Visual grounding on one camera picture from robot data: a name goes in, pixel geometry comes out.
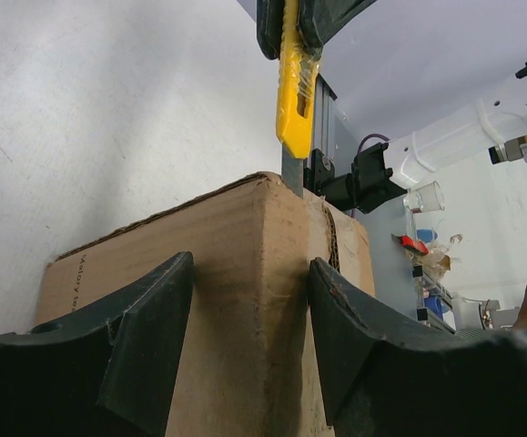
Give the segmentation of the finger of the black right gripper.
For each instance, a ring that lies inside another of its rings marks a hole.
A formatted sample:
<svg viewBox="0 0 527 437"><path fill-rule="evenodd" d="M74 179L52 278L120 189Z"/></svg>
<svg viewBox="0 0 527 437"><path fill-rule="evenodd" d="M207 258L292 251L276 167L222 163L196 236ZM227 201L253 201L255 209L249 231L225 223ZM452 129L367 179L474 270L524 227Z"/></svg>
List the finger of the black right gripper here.
<svg viewBox="0 0 527 437"><path fill-rule="evenodd" d="M308 53L317 55L355 16L376 0L303 0L299 1L298 28Z"/></svg>
<svg viewBox="0 0 527 437"><path fill-rule="evenodd" d="M258 46L269 60L279 58L284 4L284 0L256 1Z"/></svg>

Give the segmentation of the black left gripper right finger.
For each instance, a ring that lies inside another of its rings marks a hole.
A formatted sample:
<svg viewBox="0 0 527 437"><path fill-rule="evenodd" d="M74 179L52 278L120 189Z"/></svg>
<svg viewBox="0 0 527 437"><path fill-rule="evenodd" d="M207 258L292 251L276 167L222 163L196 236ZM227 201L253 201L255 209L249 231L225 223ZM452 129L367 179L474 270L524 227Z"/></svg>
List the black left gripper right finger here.
<svg viewBox="0 0 527 437"><path fill-rule="evenodd" d="M338 436L527 436L527 330L468 339L309 265L326 421Z"/></svg>

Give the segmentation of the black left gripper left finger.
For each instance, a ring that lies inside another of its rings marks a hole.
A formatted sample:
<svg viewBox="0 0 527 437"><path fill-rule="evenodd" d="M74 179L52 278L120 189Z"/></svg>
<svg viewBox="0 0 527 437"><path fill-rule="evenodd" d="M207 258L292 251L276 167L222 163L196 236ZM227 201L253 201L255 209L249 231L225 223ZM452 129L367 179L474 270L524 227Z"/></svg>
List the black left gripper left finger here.
<svg viewBox="0 0 527 437"><path fill-rule="evenodd" d="M25 334L0 335L0 436L162 436L194 287L179 252Z"/></svg>

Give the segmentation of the yellow utility knife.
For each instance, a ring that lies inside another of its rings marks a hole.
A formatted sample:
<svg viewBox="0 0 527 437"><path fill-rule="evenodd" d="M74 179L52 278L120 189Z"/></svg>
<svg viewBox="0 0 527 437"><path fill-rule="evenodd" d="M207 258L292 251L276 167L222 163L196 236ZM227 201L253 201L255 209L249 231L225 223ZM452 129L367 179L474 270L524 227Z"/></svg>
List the yellow utility knife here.
<svg viewBox="0 0 527 437"><path fill-rule="evenodd" d="M298 30L299 3L284 3L279 55L276 134L282 146L281 177L303 196L304 160L309 157L319 60L306 51Z"/></svg>

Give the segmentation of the brown cardboard express box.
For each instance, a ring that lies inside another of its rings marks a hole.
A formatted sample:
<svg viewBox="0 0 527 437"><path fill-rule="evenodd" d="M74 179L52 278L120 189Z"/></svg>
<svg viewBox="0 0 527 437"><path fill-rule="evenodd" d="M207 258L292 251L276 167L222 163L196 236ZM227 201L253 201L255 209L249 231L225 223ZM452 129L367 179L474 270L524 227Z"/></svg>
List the brown cardboard express box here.
<svg viewBox="0 0 527 437"><path fill-rule="evenodd" d="M169 436L330 436L305 282L336 258L375 291L368 233L273 173L257 173L118 229L46 268L35 320L63 316L132 283L179 251L196 279Z"/></svg>

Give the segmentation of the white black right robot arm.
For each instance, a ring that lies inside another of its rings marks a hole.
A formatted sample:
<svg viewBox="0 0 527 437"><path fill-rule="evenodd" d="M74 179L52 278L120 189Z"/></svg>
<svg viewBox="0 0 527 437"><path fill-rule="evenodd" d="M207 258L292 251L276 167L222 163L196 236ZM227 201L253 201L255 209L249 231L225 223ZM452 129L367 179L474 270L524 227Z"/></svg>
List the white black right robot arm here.
<svg viewBox="0 0 527 437"><path fill-rule="evenodd" d="M256 3L259 48L279 62L276 135L281 177L294 194L308 190L340 211L368 214L482 150L493 164L527 163L526 62L496 91L448 117L399 139L360 144L350 172L336 175L329 158L313 146L319 61L323 46L369 6L368 1Z"/></svg>

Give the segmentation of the red black tool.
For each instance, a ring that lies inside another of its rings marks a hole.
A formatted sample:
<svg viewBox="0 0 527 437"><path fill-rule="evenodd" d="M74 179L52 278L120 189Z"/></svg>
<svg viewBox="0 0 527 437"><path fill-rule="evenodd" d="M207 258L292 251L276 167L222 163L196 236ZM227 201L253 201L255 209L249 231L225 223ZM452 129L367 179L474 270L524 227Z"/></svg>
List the red black tool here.
<svg viewBox="0 0 527 437"><path fill-rule="evenodd" d="M417 254L419 256L425 256L429 254L427 246L418 239L413 239L407 235L394 236L393 239L401 247L411 253Z"/></svg>

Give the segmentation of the aluminium vertical frame post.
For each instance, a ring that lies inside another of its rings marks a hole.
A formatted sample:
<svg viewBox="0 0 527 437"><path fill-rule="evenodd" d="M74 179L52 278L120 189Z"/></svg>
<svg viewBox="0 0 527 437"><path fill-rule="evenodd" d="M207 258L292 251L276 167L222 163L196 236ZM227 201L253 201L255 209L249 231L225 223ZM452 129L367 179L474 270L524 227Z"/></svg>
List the aluminium vertical frame post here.
<svg viewBox="0 0 527 437"><path fill-rule="evenodd" d="M350 172L357 139L348 120L337 105L337 97L329 84L318 75L315 87L312 148L319 149L340 176Z"/></svg>

